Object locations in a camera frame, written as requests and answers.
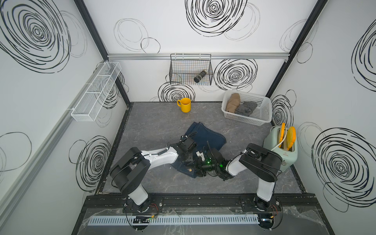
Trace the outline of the dark blue skirt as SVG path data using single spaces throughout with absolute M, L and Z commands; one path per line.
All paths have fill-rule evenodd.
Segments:
M 218 151 L 226 144 L 226 138 L 209 128 L 207 128 L 201 122 L 194 122 L 187 132 L 183 136 L 191 137 L 197 143 L 197 151 L 202 151 L 204 147 L 215 148 Z M 191 178 L 197 178 L 195 165 L 185 166 L 185 165 L 174 165 L 171 164 L 177 171 L 186 174 Z

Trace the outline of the tan brown skirt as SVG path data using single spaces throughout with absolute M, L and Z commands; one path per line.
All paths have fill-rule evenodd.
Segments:
M 238 93 L 233 93 L 231 94 L 227 105 L 226 105 L 226 112 L 229 113 L 235 113 L 236 109 L 240 106 L 240 94 Z

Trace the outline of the grey polka dot skirt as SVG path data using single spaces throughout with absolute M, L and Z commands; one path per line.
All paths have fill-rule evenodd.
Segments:
M 236 109 L 235 114 L 250 117 L 257 107 L 257 103 L 251 101 L 244 102 L 241 103 L 240 106 Z

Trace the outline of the white plastic basket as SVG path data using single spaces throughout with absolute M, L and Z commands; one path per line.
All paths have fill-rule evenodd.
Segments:
M 234 98 L 240 100 L 234 111 L 229 111 L 228 104 Z M 224 117 L 256 126 L 270 123 L 272 120 L 272 104 L 268 97 L 239 91 L 226 91 L 222 100 L 221 110 Z

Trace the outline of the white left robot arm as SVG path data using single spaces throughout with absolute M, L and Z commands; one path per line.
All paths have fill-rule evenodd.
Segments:
M 142 186 L 142 180 L 150 169 L 181 163 L 194 153 L 197 143 L 183 136 L 176 144 L 156 150 L 129 149 L 110 169 L 112 184 L 127 198 L 145 210 L 150 205 L 149 194 Z

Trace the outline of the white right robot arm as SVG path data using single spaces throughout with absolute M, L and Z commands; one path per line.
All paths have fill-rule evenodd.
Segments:
M 195 154 L 196 166 L 204 176 L 213 171 L 216 177 L 227 181 L 244 170 L 253 172 L 259 179 L 254 205 L 263 212 L 271 208 L 275 184 L 281 172 L 280 155 L 253 143 L 248 144 L 244 151 L 230 160 L 224 159 L 217 149 L 209 146 Z

